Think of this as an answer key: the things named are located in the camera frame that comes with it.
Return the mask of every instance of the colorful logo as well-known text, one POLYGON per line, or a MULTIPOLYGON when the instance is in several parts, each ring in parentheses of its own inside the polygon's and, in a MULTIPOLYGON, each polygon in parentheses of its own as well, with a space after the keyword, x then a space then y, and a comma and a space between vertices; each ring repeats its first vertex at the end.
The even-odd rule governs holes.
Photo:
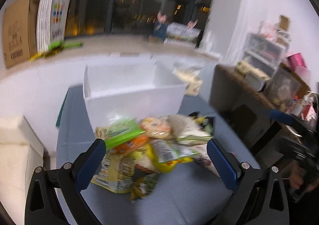
POLYGON ((53 10, 53 18, 52 22, 53 23, 60 23, 62 20, 62 10, 63 10, 63 5, 60 4, 54 4, 54 10, 53 10))

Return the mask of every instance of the floor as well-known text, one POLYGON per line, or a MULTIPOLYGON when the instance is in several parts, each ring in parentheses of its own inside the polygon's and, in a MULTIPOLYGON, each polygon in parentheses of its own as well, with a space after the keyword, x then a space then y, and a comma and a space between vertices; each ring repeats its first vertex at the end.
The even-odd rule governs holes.
POLYGON ((43 167, 45 170, 56 169, 56 155, 47 155, 43 156, 43 167))

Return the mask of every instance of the orange package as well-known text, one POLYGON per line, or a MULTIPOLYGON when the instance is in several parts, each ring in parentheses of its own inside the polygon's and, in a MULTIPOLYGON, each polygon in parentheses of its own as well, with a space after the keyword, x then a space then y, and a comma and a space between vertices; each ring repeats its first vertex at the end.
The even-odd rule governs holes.
POLYGON ((127 156, 128 154, 132 153, 134 150, 138 150, 139 148, 143 147, 144 144, 147 142, 149 137, 146 134, 139 135, 130 141, 127 141, 111 150, 112 154, 122 154, 127 156))

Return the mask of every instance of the metal screw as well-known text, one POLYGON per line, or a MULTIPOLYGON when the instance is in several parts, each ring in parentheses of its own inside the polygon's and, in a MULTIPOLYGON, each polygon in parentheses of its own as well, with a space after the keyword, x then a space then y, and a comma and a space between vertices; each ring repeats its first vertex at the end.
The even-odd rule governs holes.
POLYGON ((63 165, 63 168, 64 168, 64 169, 70 169, 71 166, 72 166, 71 163, 65 163, 65 164, 63 165))
POLYGON ((36 169, 35 169, 35 172, 36 173, 40 173, 42 171, 42 167, 37 167, 36 169))
POLYGON ((250 167, 250 165, 249 165, 247 162, 241 163, 241 166, 242 166, 244 169, 248 169, 248 168, 250 167))
POLYGON ((272 171, 274 171, 275 173, 278 173, 279 169, 278 169, 278 167, 273 166, 272 171))

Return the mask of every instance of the white cardboard box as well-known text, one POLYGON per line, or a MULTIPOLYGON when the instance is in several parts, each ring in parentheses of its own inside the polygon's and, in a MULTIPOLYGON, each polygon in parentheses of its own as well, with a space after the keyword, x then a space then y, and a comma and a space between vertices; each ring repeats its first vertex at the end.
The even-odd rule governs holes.
POLYGON ((83 96, 95 130, 117 116, 140 120, 176 114, 186 86, 159 62, 87 66, 83 96))

